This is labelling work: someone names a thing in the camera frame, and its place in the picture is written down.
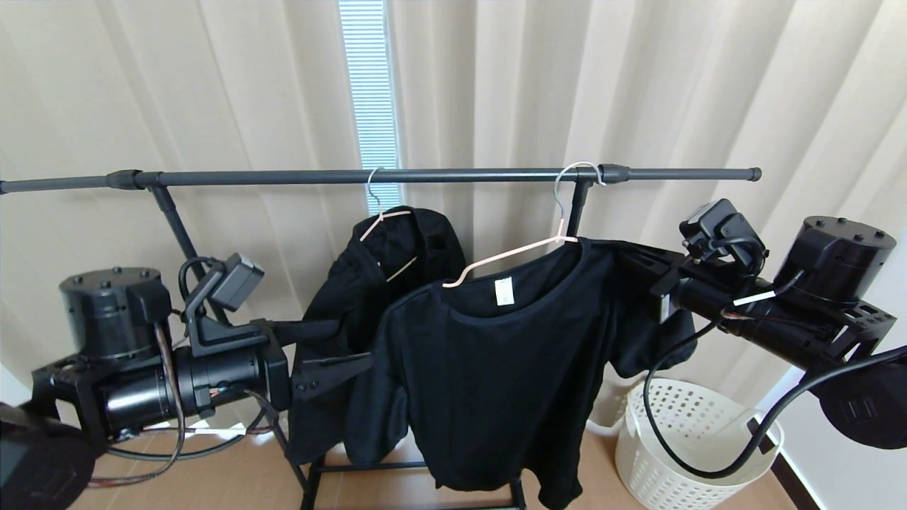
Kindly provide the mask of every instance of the clothes rack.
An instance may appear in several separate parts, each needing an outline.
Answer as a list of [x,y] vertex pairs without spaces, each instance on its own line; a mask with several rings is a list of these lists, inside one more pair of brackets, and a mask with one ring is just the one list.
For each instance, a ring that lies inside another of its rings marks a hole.
[[[547,182],[554,181],[562,168],[486,168],[486,169],[436,169],[436,170],[382,170],[374,175],[372,182]],[[23,181],[0,181],[0,195],[24,191],[76,190],[91,188],[112,188],[117,190],[148,190],[157,202],[173,231],[173,236],[186,259],[197,257],[186,227],[182,223],[168,187],[171,186],[230,186],[230,185],[292,185],[292,184],[365,184],[368,170],[344,171],[242,171],[242,172],[143,172],[123,170],[107,175],[89,177],[63,177]],[[597,168],[579,167],[566,173],[563,181],[573,181],[571,214],[566,235],[576,236],[586,198],[592,184],[601,180],[608,185],[625,181],[758,181],[762,171],[747,169],[634,169],[615,164],[601,164]],[[192,266],[196,277],[204,277],[201,264]],[[229,324],[223,309],[210,303],[215,317]],[[274,434],[281,449],[286,451],[287,436],[279,423],[274,424]],[[314,510],[321,476],[325,473],[369,471],[384,469],[408,469],[425,467],[424,462],[387,463],[378,466],[326,466],[321,456],[311,463],[306,477],[300,466],[290,464],[294,475],[303,489],[301,510]],[[512,501],[503,505],[481,505],[447,510],[470,508],[516,508],[526,509],[522,483],[517,477],[510,482]]]

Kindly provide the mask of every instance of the black shirt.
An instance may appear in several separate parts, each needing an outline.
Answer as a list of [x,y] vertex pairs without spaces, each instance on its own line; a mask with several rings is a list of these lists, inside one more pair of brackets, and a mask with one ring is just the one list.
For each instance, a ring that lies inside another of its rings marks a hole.
[[[443,214],[427,209],[396,207],[388,212],[410,211],[379,223],[359,240],[375,221],[360,221],[353,236],[327,274],[306,309],[305,321],[338,320],[340,331],[321,342],[300,342],[293,358],[293,373],[303,362],[340,358],[368,351],[381,314],[396,299],[426,283],[460,276],[466,265],[460,241]],[[393,280],[389,277],[415,257]],[[351,383],[341,384],[289,410],[287,458],[306,464],[343,439]]]
[[379,462],[408,424],[439,485],[492,490],[529,468],[540,501],[566,507],[582,492],[580,441],[605,363],[633,376],[693,330],[688,312],[661,326],[647,317],[648,284],[617,257],[632,249],[580,238],[515,269],[453,289],[436,282],[397,301],[378,327],[374,367],[355,383],[350,458]]

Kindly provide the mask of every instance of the beige curtain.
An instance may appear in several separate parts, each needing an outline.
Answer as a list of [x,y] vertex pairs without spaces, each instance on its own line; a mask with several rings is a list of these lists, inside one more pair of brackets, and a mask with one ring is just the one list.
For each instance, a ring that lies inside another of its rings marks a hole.
[[[890,232],[904,224],[907,2],[390,0],[388,9],[409,168],[759,166],[758,183],[593,188],[580,234],[681,250],[678,223],[726,197],[772,249],[769,279],[805,216]],[[412,185],[405,196],[446,213],[475,258],[553,229],[550,184]],[[785,371],[727,335],[700,346],[670,374],[747,404]]]
[[[358,154],[335,2],[0,2],[3,179],[350,169]],[[366,216],[360,185],[172,193],[199,253],[266,269],[236,320],[300,318]],[[181,304],[182,256],[148,193],[0,203],[2,363],[24,382],[73,352],[56,289],[68,275],[158,268]]]

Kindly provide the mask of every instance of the wooden floor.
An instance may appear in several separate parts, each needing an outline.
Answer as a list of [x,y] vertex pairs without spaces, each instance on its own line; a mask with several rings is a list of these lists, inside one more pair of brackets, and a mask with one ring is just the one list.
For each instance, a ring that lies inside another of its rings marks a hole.
[[[151,436],[133,440],[129,449],[150,453],[169,453],[170,436]],[[211,446],[219,441],[212,436],[187,439],[187,449]],[[640,509],[615,471],[615,442],[587,433],[582,444],[580,483],[583,495],[570,510]],[[418,460],[413,441],[392,454],[394,461]],[[329,464],[345,462],[342,455],[328,457]],[[104,456],[95,469],[97,476],[124,476],[151,470],[149,463],[136,463]],[[542,510],[537,500],[539,484],[525,472],[523,487],[529,508]],[[169,472],[150,482],[115,489],[89,489],[72,506],[79,510],[104,509],[186,509],[225,510],[233,508],[296,509],[302,490],[273,440],[256,445],[249,438],[229,450],[202,459],[179,462]],[[415,510],[463,506],[475,502],[499,504],[510,500],[507,488],[492,493],[454,492],[434,489],[426,469],[370,471],[325,474],[322,477],[316,508],[319,510]],[[721,510],[795,510],[796,507],[772,473],[734,495]]]

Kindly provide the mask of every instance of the pink hanger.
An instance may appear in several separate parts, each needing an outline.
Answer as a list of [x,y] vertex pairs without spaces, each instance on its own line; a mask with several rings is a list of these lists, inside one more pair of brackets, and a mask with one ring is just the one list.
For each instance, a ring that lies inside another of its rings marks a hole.
[[[372,225],[370,227],[368,227],[368,229],[366,229],[365,233],[362,234],[362,237],[359,238],[360,242],[363,240],[366,240],[366,237],[368,237],[368,234],[372,233],[372,230],[374,230],[375,227],[378,226],[378,223],[384,221],[385,218],[393,218],[394,216],[404,216],[406,214],[412,214],[412,212],[410,212],[410,211],[397,211],[397,212],[391,212],[390,214],[384,213],[384,208],[381,207],[381,199],[379,199],[377,197],[377,195],[375,195],[372,192],[372,176],[374,176],[375,172],[377,172],[379,170],[382,170],[381,167],[378,167],[378,168],[372,170],[372,172],[368,174],[368,181],[366,181],[366,189],[368,190],[368,194],[371,195],[372,198],[375,199],[376,202],[378,202],[378,217],[375,218],[375,221],[372,223]],[[394,278],[400,276],[400,273],[402,273],[404,270],[406,270],[406,268],[412,266],[413,262],[415,262],[416,259],[418,259],[418,257],[412,257],[406,264],[404,264],[404,266],[402,268],[397,270],[396,273],[392,274],[390,276],[390,278],[387,279],[387,281],[393,280]]]
[[[581,165],[588,165],[592,168],[597,168],[594,164],[592,164],[590,162],[575,162],[575,163],[565,167],[563,170],[561,170],[561,173],[558,174],[557,179],[554,180],[554,201],[557,202],[558,207],[561,209],[561,220],[558,221],[558,231],[556,234],[554,234],[553,237],[549,237],[548,239],[544,239],[544,240],[538,240],[532,244],[527,244],[526,246],[521,246],[520,248],[515,248],[510,251],[505,251],[504,253],[494,255],[493,257],[489,257],[488,259],[485,259],[485,260],[479,260],[478,262],[473,262],[472,264],[466,266],[466,269],[463,270],[463,273],[460,274],[460,278],[457,279],[457,281],[454,281],[452,283],[444,283],[444,284],[442,284],[442,286],[446,289],[451,289],[453,287],[457,287],[458,285],[463,283],[464,280],[466,280],[466,275],[469,274],[469,271],[474,270],[478,267],[484,266],[485,264],[494,262],[496,260],[506,259],[507,257],[510,257],[511,255],[516,255],[517,253],[523,253],[524,251],[539,248],[540,246],[544,246],[546,244],[551,244],[553,242],[558,242],[558,241],[577,242],[577,239],[575,237],[569,237],[569,236],[563,235],[564,204],[561,203],[561,198],[558,196],[558,187],[561,184],[561,177],[563,177],[563,174],[566,171],[572,170]],[[599,178],[599,184],[601,184],[601,185],[605,184],[604,182],[601,181],[601,178]]]

